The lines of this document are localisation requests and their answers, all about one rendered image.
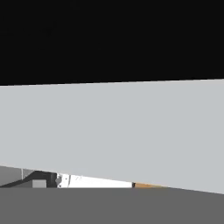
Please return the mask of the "orange-brown baguette bread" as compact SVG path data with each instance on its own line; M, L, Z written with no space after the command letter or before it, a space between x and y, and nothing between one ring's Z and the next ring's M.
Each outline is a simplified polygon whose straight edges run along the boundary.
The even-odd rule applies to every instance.
M132 183L133 188L165 188L161 185L143 184L143 183Z

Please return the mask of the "white flat object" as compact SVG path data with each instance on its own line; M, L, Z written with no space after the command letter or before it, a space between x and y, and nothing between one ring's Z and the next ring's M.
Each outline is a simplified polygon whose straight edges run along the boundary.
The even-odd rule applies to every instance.
M55 179L58 188L131 188L131 182L105 178L90 178L69 174L58 174Z

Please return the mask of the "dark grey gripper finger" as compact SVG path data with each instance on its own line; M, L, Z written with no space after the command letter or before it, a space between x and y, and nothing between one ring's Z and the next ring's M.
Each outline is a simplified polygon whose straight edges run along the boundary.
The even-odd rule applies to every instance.
M57 174L48 171L33 171L23 179L0 185L0 188L24 187L24 188L56 188Z

